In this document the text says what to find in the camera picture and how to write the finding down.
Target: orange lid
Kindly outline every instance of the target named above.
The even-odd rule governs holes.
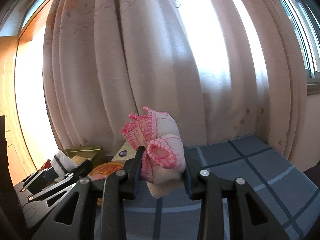
[[[123,165],[121,163],[104,163],[99,165],[98,167],[95,167],[89,175],[92,177],[93,180],[103,179],[108,177],[113,172],[121,170],[122,168]]]

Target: blue plaid tablecloth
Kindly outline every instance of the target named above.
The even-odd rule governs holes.
[[[192,158],[220,178],[244,178],[279,220],[291,240],[303,239],[320,214],[319,189],[295,166],[255,136],[195,147]],[[227,199],[223,199],[225,240],[230,239]],[[142,183],[135,201],[124,201],[128,240],[196,240],[200,201],[184,189],[154,199]],[[100,239],[100,212],[95,240]]]

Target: curtain fold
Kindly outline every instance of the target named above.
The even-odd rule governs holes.
[[[176,120],[184,145],[255,134],[286,158],[305,116],[303,60],[279,0],[54,0],[44,88],[64,148],[114,154],[128,114]]]

